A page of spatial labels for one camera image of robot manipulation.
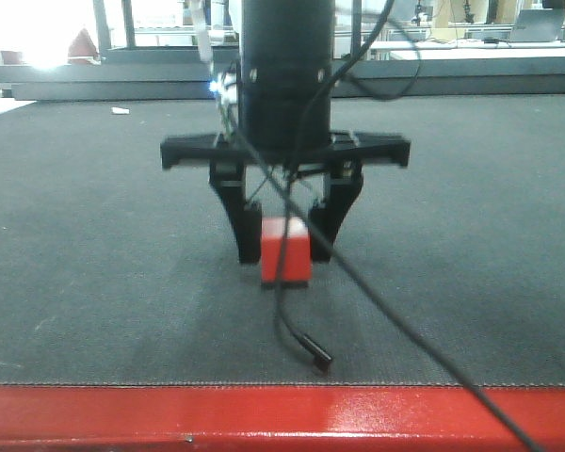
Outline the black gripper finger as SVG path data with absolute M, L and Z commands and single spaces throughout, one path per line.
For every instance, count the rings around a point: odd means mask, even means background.
M 309 211 L 309 220 L 333 244 L 345 217 L 360 195 L 363 178 L 325 178 L 323 198 Z

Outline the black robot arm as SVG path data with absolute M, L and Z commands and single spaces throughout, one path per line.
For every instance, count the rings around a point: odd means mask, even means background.
M 237 108 L 221 107 L 219 133 L 161 143 L 164 169 L 208 166 L 243 264 L 257 263 L 262 254 L 262 209 L 245 194 L 248 166 L 282 168 L 289 183 L 323 176 L 324 197 L 311 208 L 308 225 L 312 259 L 327 262 L 362 190 L 363 166 L 408 165 L 410 142 L 400 135 L 331 129 L 331 90 L 353 67 L 352 60 L 332 65 L 333 16 L 331 1 L 243 2 L 234 68 Z

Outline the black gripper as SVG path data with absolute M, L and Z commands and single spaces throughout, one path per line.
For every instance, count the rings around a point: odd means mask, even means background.
M 260 149 L 266 165 L 296 163 L 321 171 L 345 162 L 407 167 L 411 142 L 401 135 L 334 131 L 329 144 L 302 149 L 297 156 L 287 150 Z M 247 148 L 221 133 L 166 137 L 160 145 L 162 168 L 209 167 L 209 183 L 231 224 L 240 264 L 257 264 L 261 258 L 262 208 L 245 198 L 245 168 L 255 163 Z

